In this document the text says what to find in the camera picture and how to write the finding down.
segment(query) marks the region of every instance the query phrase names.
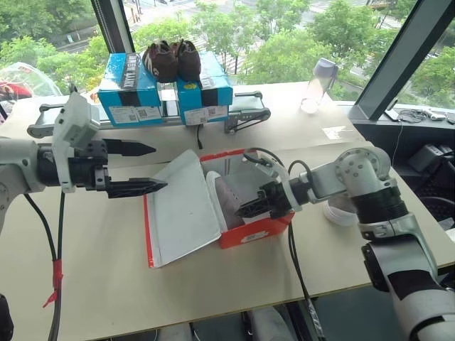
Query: red cable tie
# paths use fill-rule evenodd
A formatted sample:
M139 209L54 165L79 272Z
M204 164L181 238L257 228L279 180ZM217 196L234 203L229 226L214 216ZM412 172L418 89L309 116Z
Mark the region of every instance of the red cable tie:
M49 296L48 300L44 303L43 308L45 308L49 303L54 302L57 299L57 290L62 288L62 260L57 259L52 262L53 275L52 275L52 285L54 287L54 292Z

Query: table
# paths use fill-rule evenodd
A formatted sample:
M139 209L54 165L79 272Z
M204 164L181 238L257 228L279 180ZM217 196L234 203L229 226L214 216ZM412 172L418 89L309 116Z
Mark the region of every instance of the table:
M167 162L188 148L203 155L248 146L277 150L346 141L364 141L364 138L348 120L347 114L340 110L328 96L324 97L318 114L308 115L301 112L300 101L305 89L306 82L234 87L234 92L261 91L264 105L270 109L272 115L267 121L239 131L235 135L225 134L223 123L206 124L200 130L200 139L204 147L202 151L198 150L196 142L196 126L149 126L99 131L97 137L140 139L157 150L156 153L138 158L109 156L109 166L111 167ZM39 106L42 103L53 101L61 102L52 97L19 101L8 120L0 126L0 136L31 139L26 133L26 129L39 117ZM35 141L50 142L50 138L35 139Z
M271 110L272 115L279 112L278 108ZM306 133L321 125L317 117L313 123L299 128ZM336 124L350 126L346 119L339 119ZM317 146L323 136L315 131L308 135L315 137L305 142L300 138L296 141L298 148L290 148L289 137L283 136L284 147L278 144L271 150L286 165L300 158L314 167L332 161L346 149L369 145L354 134L350 141L326 141ZM271 139L278 141L277 136ZM262 137L268 146L267 138ZM221 148L233 148L237 142L231 143ZM246 137L243 143L252 145ZM184 148L171 149L170 154ZM110 173L113 179L121 180L151 176L164 166L140 165L142 162L146 160L134 167L118 163ZM397 177L408 209L416 214L438 266L455 263L455 244L402 179L395 172L392 174ZM59 189L47 188L33 194L33 198L56 236ZM320 204L306 205L294 218L294 233L302 274L311 295L370 283L360 252L365 240L356 226L337 227L323 217ZM63 240L62 340L123 335L302 297L286 234L226 250L214 243L163 268L149 269L140 197L108 200L105 193L85 190L68 195ZM40 220L22 197L11 204L6 215L0 237L0 269L1 292L9 300L16 324L15 339L45 339L52 307L41 306L52 291L50 252Z

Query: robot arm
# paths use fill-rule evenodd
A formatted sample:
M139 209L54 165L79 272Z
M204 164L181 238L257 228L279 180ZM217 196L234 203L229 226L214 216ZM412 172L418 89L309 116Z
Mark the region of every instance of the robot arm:
M99 126L97 109L77 92L55 120L53 143L0 138L0 232L8 206L20 194L60 186L65 193L75 187L105 191L109 198L154 192L167 183L152 178L111 181L109 153L140 156L155 149L133 141L92 140Z
M436 281L437 267L415 216L407 211L390 159L379 148L355 148L334 162L290 179L269 158L256 163L281 182L260 188L258 198L240 207L238 215L272 218L301 210L347 193L357 210L359 229L369 242L362 247L365 267L374 287L390 292L407 340L450 341L455 335L455 293Z

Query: cable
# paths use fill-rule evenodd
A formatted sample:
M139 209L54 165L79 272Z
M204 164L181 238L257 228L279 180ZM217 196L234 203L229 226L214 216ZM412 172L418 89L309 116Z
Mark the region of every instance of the cable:
M288 168L288 173L291 174L292 167L294 167L297 163L301 164L306 171L306 177L308 178L309 182L311 184L313 183L313 176L310 170L310 167L303 162L302 160L295 160L291 163L291 165ZM304 292L304 298L306 301L307 305L307 310L309 312L309 315L313 321L314 328L316 330L316 333L318 335L318 340L323 341L325 340L325 336L323 334L321 322L319 321L318 314L316 312L316 309L313 305L313 302L311 301L311 297L309 295L308 289L306 288L304 277L301 274L301 269L300 269L300 264L299 264L299 257L297 256L297 250L296 250L296 244L295 244L295 239L294 239L294 227L292 226L292 222L289 223L288 225L288 245L289 245L289 251L291 252L291 259L292 263L294 263L294 268L296 269L297 276L299 277L300 285L302 288L302 291Z
M41 222L44 225L44 230L45 230L46 236L48 238L48 242L49 242L50 254L52 256L52 261L55 261L57 259L57 256L55 254L54 241L52 239L52 233L50 232L50 227L49 227L48 221L46 220L46 217L44 216L43 212L41 212L41 210L37 206L37 204L33 201L31 196L29 194L24 194L23 196L26 197L28 203L30 203L31 207L33 207L33 209L38 214L38 216L41 219Z
M200 139L199 139L199 128L201 128L202 126L203 126L203 124L199 124L198 128L196 129L196 141L198 142L199 150L203 149L202 142L200 142Z
M62 192L60 196L60 212L58 217L58 244L57 244L57 253L55 253L55 246L52 238L52 233L50 231L50 227L46 217L44 216L43 212L37 206L37 204L33 201L29 194L23 195L27 201L30 203L31 207L36 211L38 216L41 219L41 222L44 225L44 230L46 236L48 238L49 247L50 247L50 254L52 256L52 262L58 261L62 259L62 238L63 238L63 211L65 207L65 193ZM54 301L54 313L52 317L52 323L50 325L50 331L48 336L48 341L56 341L58 338L58 328L60 327L60 313L62 308L62 292L61 289L56 290L56 298Z
M58 214L58 244L57 244L57 260L62 259L62 240L63 240L63 213L65 210L65 193L60 194L60 209ZM54 302L54 314L52 318L52 325L50 327L48 341L57 341L58 329L60 327L60 314L62 310L62 290L61 288L55 289L57 297Z
M284 164L282 163L282 161L279 159L278 156L273 154L271 151L268 151L267 149L257 148L257 147L246 149L245 152L243 153L243 156L247 160L249 160L253 163L267 164L267 162L265 160L254 158L252 156L247 155L247 153L249 153L251 151L262 151L266 154L269 154L272 158L274 158L277 161L277 163L279 165L284 167ZM288 173L291 173L292 167L294 165L296 165L297 163L301 164L305 168L308 181L310 181L312 183L313 176L312 176L310 167L308 167L308 165L305 162L303 162L302 160L293 161L291 163L291 165L289 166ZM299 277L301 289L304 293L304 300L306 301L306 309L308 310L311 320L313 321L314 329L316 330L316 334L318 335L318 340L325 341L326 338L323 335L323 330L321 327L321 323L319 322L319 317L316 313L316 309L314 308L313 302L311 301L311 297L309 295L308 289L306 288L304 277L301 274L299 257L297 256L296 244L295 244L295 240L294 240L294 228L292 226L292 222L290 222L288 225L288 235L287 236L288 236L288 245L289 245L289 252L291 254L291 260L292 260L294 268L297 272L297 277Z
M248 155L248 153L251 153L252 151L262 151L262 152L264 152L266 154L269 154L272 158L274 158L277 161L277 163L279 165L284 167L284 164L282 163L282 161L279 159L278 156L273 154L271 151L268 151L267 149L263 149L263 148L259 148L259 147L253 147L253 148L245 149L245 151L243 152L243 157L246 158L248 161L253 162L253 163L260 163L261 165L264 165L264 166L268 164L268 162L265 161L264 159L254 158L253 156Z
M400 128L400 132L398 133L397 143L395 144L395 150L393 151L393 155L392 155L392 167L395 164L395 154L397 153L398 145L400 144L400 137L403 132L403 122L400 119L398 121L401 123L401 128Z
M398 119L408 123L420 123L427 118L422 110L403 109L398 113Z

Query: window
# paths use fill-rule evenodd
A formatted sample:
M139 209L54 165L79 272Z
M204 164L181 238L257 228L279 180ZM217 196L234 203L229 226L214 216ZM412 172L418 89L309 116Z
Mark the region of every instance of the window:
M109 54L90 0L3 1L0 6L0 104L59 96L74 84L89 92Z
M455 20L402 88L398 103L455 108Z
M311 79L340 66L331 96L356 100L415 0L124 0L136 51L161 39L213 51L235 84Z

